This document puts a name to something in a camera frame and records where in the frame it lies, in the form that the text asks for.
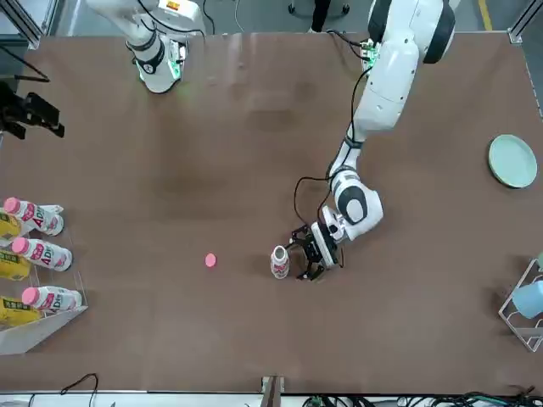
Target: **blue cup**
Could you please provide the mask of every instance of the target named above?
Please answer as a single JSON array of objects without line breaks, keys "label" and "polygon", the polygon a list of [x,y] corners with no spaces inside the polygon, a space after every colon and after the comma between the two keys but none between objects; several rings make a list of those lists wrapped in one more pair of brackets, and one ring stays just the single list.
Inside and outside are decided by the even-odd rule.
[{"label": "blue cup", "polygon": [[532,282],[512,292],[512,302],[523,317],[531,320],[543,312],[543,282]]}]

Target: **black cable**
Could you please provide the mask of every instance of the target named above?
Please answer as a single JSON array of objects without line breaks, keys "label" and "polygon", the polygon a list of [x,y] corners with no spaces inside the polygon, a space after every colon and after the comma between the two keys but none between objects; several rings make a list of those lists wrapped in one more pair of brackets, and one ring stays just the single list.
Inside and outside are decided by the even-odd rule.
[{"label": "black cable", "polygon": [[188,33],[191,33],[191,32],[199,32],[203,38],[205,38],[205,34],[202,30],[200,29],[195,29],[195,30],[178,30],[177,28],[173,28],[173,27],[170,27],[169,25],[163,23],[162,21],[160,21],[159,19],[157,19],[156,17],[154,17],[151,12],[149,10],[147,10],[145,8],[145,6],[143,5],[142,3],[142,0],[137,0],[138,4],[140,5],[141,8],[143,8],[143,11],[145,11],[145,13],[151,17],[151,19],[153,19],[153,21],[155,23],[159,23],[160,25],[164,26],[165,28],[167,28],[168,30],[172,30],[174,32],[181,32],[182,34],[188,34]]},{"label": "black cable", "polygon": [[36,68],[34,65],[32,65],[29,62],[26,62],[24,59],[22,59],[19,55],[15,55],[11,51],[9,51],[4,45],[0,45],[0,49],[4,51],[7,55],[9,55],[11,58],[21,62],[24,66],[27,68],[30,68],[34,72],[36,72],[41,78],[36,78],[35,76],[26,76],[26,75],[14,75],[14,78],[19,81],[34,81],[34,82],[44,82],[49,83],[51,80],[48,78],[47,75],[45,75],[43,72],[41,72],[38,68]]},{"label": "black cable", "polygon": [[341,248],[341,263],[339,263],[339,268],[343,269],[345,267],[345,257],[343,255],[343,248]]},{"label": "black cable", "polygon": [[362,43],[364,41],[367,41],[367,39],[365,40],[362,40],[362,41],[353,41],[353,40],[350,40],[349,38],[347,38],[347,36],[343,33],[343,32],[339,32],[337,30],[326,30],[326,32],[328,34],[335,34],[336,36],[338,36],[339,38],[341,38],[343,41],[347,42],[348,44],[352,45],[353,47],[358,47],[360,48],[362,46]]},{"label": "black cable", "polygon": [[210,21],[211,32],[213,33],[213,35],[215,35],[215,21],[211,18],[209,14],[207,14],[207,11],[205,11],[205,2],[207,2],[207,0],[204,0],[204,2],[202,3],[202,11],[204,12],[204,16],[207,17],[207,19]]},{"label": "black cable", "polygon": [[417,405],[421,404],[423,400],[426,399],[426,397],[421,397],[414,405],[411,405],[411,401],[413,401],[415,398],[409,399],[407,402],[406,407],[416,407]]},{"label": "black cable", "polygon": [[309,227],[309,224],[304,220],[304,218],[302,218],[302,216],[299,214],[298,212],[298,207],[296,206],[296,195],[298,194],[298,187],[299,187],[299,184],[302,182],[302,181],[305,181],[305,180],[309,180],[309,181],[328,181],[328,178],[315,178],[315,177],[312,177],[312,176],[302,176],[301,178],[298,179],[298,181],[296,182],[296,187],[294,187],[294,212],[296,213],[296,216],[298,216],[298,219],[301,220],[301,222],[305,225],[305,226],[308,226]]},{"label": "black cable", "polygon": [[[362,80],[362,78],[370,71],[372,70],[372,67],[368,68],[367,70],[364,70],[361,75],[358,77],[358,81],[356,81],[356,84],[355,84],[355,87],[353,87],[353,93],[350,97],[350,128],[351,128],[351,131],[352,131],[352,140],[354,141],[355,140],[355,96],[356,96],[356,89],[358,88],[358,85],[360,85],[360,81]],[[327,181],[330,181],[332,180],[336,174],[338,173],[338,171],[341,169],[341,167],[343,166],[343,164],[345,164],[345,161],[347,160],[347,157],[349,157],[349,154],[350,154],[350,151],[352,150],[352,147],[349,146],[349,150],[347,150],[347,154],[345,155],[345,157],[343,158],[343,161],[341,162],[341,164],[339,165],[338,169],[336,170],[336,172],[334,172],[333,174],[331,174],[328,178],[327,178]],[[329,182],[328,183],[328,194],[327,196],[324,198],[324,200],[321,202],[321,204],[319,205],[319,207],[316,209],[316,217],[318,220],[321,220],[321,216],[320,216],[320,212],[321,212],[321,208],[322,206],[324,205],[324,203],[326,202],[326,200],[328,199],[328,196],[330,195],[330,192],[332,191],[332,182]]]},{"label": "black cable", "polygon": [[96,373],[87,373],[85,376],[83,376],[77,382],[73,382],[69,386],[66,386],[65,388],[60,390],[60,395],[64,396],[65,394],[68,393],[69,390],[71,390],[73,387],[77,386],[78,384],[83,383],[89,377],[94,377],[94,389],[93,389],[93,391],[91,393],[91,398],[88,400],[88,407],[92,407],[92,398],[98,392],[98,374],[96,374]]},{"label": "black cable", "polygon": [[342,399],[340,399],[339,397],[334,397],[335,399],[335,402],[336,402],[336,405],[338,405],[338,401],[344,406],[344,407],[349,407]]}]

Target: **bottle label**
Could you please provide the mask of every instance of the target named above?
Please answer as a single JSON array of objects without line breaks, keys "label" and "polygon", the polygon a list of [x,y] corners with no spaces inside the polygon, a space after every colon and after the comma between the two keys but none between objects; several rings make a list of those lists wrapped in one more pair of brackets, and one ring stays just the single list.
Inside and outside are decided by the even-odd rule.
[{"label": "bottle label", "polygon": [[28,220],[32,220],[36,224],[39,230],[43,230],[44,228],[46,230],[50,230],[51,226],[55,227],[57,225],[56,216],[53,217],[53,220],[51,220],[50,225],[44,225],[45,211],[43,210],[41,206],[37,206],[33,204],[32,202],[29,202],[26,205],[25,213],[23,214],[21,219],[25,222],[27,222]]},{"label": "bottle label", "polygon": [[62,306],[62,295],[49,293],[38,309],[59,309]]},{"label": "bottle label", "polygon": [[284,278],[288,274],[289,261],[287,260],[284,265],[278,265],[271,261],[271,272],[277,278]]},{"label": "bottle label", "polygon": [[31,259],[39,260],[45,265],[50,265],[53,260],[53,250],[49,246],[37,243],[36,248],[32,252]]}]

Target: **plastic bottle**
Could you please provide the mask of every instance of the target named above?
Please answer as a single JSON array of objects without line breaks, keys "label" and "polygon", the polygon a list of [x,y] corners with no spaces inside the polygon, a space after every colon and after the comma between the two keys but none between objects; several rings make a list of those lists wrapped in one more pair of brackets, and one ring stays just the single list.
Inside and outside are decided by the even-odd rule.
[{"label": "plastic bottle", "polygon": [[32,229],[37,229],[51,236],[58,235],[64,228],[62,216],[32,202],[8,198],[3,203],[3,210],[17,217]]},{"label": "plastic bottle", "polygon": [[20,222],[12,215],[0,212],[0,238],[12,240],[20,234]]},{"label": "plastic bottle", "polygon": [[512,302],[518,312],[531,320],[543,312],[543,282],[532,282],[512,292]]},{"label": "plastic bottle", "polygon": [[61,287],[28,287],[23,292],[23,304],[36,309],[50,309],[66,311],[81,307],[83,298],[77,291],[67,290]]},{"label": "plastic bottle", "polygon": [[21,303],[18,298],[0,297],[0,325],[19,326],[37,321],[42,314],[28,305]]},{"label": "plastic bottle", "polygon": [[276,246],[271,253],[271,273],[275,278],[282,279],[288,274],[290,261],[287,249],[283,246]]},{"label": "plastic bottle", "polygon": [[35,265],[42,265],[56,271],[68,270],[71,266],[72,255],[67,248],[44,242],[39,239],[15,238],[11,249]]}]

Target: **small white bottle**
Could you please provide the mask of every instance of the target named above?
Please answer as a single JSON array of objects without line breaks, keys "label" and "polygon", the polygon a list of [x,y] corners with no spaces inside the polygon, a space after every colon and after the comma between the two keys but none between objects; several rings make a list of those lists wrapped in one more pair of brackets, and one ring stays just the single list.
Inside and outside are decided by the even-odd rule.
[{"label": "small white bottle", "polygon": [[11,250],[35,265],[41,265],[55,271],[66,271],[71,266],[70,250],[43,240],[16,237],[11,244]]},{"label": "small white bottle", "polygon": [[23,292],[23,304],[36,309],[66,311],[81,307],[83,298],[77,291],[61,287],[28,287]]},{"label": "small white bottle", "polygon": [[32,202],[8,198],[3,203],[3,210],[22,220],[30,228],[51,236],[57,236],[64,228],[62,216]]},{"label": "small white bottle", "polygon": [[282,279],[288,274],[290,260],[287,249],[283,246],[276,246],[271,253],[271,273],[275,278]]}]

